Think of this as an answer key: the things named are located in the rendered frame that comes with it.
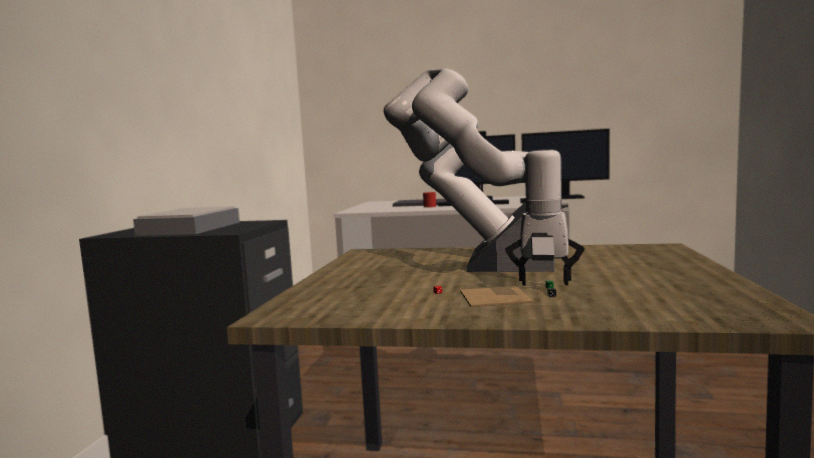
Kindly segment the tan square mat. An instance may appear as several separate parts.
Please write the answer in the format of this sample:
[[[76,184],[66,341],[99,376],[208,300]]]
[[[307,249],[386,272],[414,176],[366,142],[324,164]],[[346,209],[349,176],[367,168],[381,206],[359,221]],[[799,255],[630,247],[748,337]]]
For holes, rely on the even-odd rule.
[[[471,307],[534,303],[517,286],[460,290]]]

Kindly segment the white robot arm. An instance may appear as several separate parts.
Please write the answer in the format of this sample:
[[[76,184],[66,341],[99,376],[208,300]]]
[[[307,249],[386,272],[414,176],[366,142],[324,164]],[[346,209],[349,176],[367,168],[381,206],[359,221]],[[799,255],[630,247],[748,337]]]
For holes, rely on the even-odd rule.
[[[467,93],[468,85],[457,72],[427,70],[385,105],[384,115],[423,161],[421,179],[462,215],[486,246],[514,216],[507,218],[471,180],[455,176],[464,165],[493,186],[525,182],[528,213],[560,212],[568,201],[561,199],[559,152],[498,150],[477,131],[477,118],[456,104]]]

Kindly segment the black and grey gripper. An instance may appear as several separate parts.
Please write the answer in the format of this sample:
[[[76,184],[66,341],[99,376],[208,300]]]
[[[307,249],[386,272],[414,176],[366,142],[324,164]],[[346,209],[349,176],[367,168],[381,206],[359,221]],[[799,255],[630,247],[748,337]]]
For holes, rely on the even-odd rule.
[[[530,226],[527,226],[527,223],[530,223]],[[519,281],[522,281],[523,286],[526,285],[524,265],[528,259],[532,259],[531,238],[533,233],[553,235],[554,259],[561,258],[564,261],[564,284],[568,285],[568,281],[571,281],[571,267],[579,260],[585,248],[568,238],[565,213],[561,211],[555,213],[523,213],[521,239],[505,248],[511,261],[519,268]],[[576,249],[575,254],[570,259],[567,257],[568,245]],[[518,259],[513,250],[520,246],[522,257]]]

